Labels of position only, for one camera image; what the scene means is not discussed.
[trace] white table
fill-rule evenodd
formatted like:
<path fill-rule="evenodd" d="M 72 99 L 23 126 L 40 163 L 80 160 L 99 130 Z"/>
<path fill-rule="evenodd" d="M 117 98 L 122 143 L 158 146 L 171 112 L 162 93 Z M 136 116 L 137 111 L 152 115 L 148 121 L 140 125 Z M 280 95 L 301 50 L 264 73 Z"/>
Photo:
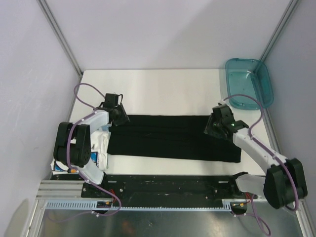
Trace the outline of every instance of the white table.
<path fill-rule="evenodd" d="M 123 94 L 127 114 L 135 115 L 210 115 L 212 108 L 227 96 L 224 70 L 89 70 L 82 82 L 92 84 L 102 93 Z M 98 106 L 103 98 L 91 87 L 81 86 L 78 96 Z M 252 125 L 260 111 L 232 108 L 235 119 Z M 75 122 L 91 112 L 76 101 L 70 121 Z M 269 144 L 264 123 L 254 129 Z M 159 175 L 232 175 L 242 171 L 262 175 L 263 170 L 244 151 L 240 163 L 180 160 L 109 155 L 108 174 Z"/>

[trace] black pants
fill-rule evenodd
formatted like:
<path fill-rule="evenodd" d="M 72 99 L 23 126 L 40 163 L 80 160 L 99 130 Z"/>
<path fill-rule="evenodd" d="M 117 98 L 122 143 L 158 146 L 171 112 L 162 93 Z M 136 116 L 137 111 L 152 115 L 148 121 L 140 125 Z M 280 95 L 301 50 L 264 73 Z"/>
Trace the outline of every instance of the black pants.
<path fill-rule="evenodd" d="M 240 162 L 240 148 L 204 134 L 209 116 L 129 115 L 110 127 L 111 155 Z"/>

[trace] teal plastic basket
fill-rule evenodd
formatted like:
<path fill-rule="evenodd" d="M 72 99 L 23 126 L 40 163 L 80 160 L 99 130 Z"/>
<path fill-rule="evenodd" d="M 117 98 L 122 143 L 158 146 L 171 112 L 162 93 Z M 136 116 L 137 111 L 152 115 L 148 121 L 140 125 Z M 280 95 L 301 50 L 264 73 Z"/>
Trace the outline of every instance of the teal plastic basket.
<path fill-rule="evenodd" d="M 233 58 L 226 62 L 228 95 L 245 94 L 258 100 L 263 108 L 273 103 L 274 96 L 266 65 L 255 59 Z M 243 96 L 229 99 L 230 104 L 242 110 L 258 110 L 257 103 Z"/>

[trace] white wall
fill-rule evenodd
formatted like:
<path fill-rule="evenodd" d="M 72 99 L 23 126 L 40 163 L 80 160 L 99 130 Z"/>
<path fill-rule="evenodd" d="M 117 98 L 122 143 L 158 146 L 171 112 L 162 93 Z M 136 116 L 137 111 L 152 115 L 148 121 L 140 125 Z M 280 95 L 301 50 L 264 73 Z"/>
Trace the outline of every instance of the white wall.
<path fill-rule="evenodd" d="M 47 0 L 87 69 L 218 69 L 260 58 L 289 0 Z"/>
<path fill-rule="evenodd" d="M 0 0 L 0 236 L 19 236 L 78 80 L 37 2 Z"/>
<path fill-rule="evenodd" d="M 316 220 L 316 1 L 303 0 L 267 60 L 273 124 L 283 153 L 303 163 Z"/>

